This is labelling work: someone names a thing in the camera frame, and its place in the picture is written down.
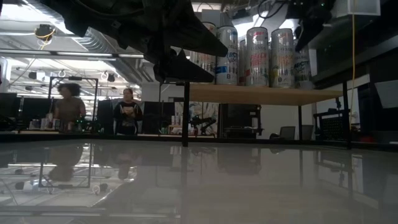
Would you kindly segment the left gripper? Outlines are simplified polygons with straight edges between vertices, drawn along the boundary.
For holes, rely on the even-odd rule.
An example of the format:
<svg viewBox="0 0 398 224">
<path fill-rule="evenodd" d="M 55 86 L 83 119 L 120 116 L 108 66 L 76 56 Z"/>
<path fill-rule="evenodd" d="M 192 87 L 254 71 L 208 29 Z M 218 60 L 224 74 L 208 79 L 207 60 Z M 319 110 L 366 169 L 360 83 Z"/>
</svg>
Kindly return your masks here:
<svg viewBox="0 0 398 224">
<path fill-rule="evenodd" d="M 154 64 L 159 83 L 210 83 L 214 75 L 177 53 L 172 43 L 194 52 L 224 57 L 227 47 L 195 15 L 191 1 L 43 0 L 60 14 L 67 30 L 83 37 L 88 29 L 108 35 L 120 48 L 131 47 Z"/>
</svg>

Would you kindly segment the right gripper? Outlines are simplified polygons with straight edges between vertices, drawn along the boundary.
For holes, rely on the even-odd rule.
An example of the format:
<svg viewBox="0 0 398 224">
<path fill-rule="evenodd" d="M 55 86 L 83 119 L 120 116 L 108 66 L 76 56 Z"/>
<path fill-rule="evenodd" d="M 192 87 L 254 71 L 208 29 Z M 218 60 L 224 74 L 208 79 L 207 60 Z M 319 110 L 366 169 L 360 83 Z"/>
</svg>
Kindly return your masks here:
<svg viewBox="0 0 398 224">
<path fill-rule="evenodd" d="M 306 47 L 323 30 L 323 24 L 332 17 L 331 10 L 335 2 L 335 0 L 288 1 L 287 18 L 297 19 L 299 25 L 294 31 L 297 40 L 296 52 Z"/>
</svg>

